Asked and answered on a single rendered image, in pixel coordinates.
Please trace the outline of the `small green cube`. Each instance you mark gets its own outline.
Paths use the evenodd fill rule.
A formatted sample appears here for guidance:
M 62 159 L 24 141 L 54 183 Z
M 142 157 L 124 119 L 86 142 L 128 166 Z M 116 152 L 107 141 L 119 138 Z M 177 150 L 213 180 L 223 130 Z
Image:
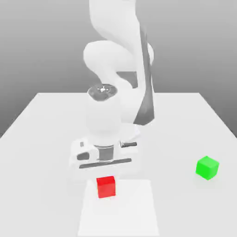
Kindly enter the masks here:
M 197 161 L 195 173 L 206 180 L 212 179 L 218 172 L 219 162 L 205 156 Z

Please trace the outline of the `small red cube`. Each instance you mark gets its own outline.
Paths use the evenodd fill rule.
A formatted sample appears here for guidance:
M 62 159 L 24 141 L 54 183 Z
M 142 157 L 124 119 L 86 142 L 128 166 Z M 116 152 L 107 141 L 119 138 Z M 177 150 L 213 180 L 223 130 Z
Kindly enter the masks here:
M 96 179 L 99 198 L 107 198 L 116 195 L 114 176 L 100 177 Z

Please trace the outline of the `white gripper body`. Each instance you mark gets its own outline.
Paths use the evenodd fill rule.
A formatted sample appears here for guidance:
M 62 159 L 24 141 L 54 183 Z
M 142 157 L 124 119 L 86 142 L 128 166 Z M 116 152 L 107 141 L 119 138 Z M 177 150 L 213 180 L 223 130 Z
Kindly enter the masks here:
M 78 175 L 120 175 L 130 171 L 131 164 L 131 158 L 82 164 L 78 167 Z

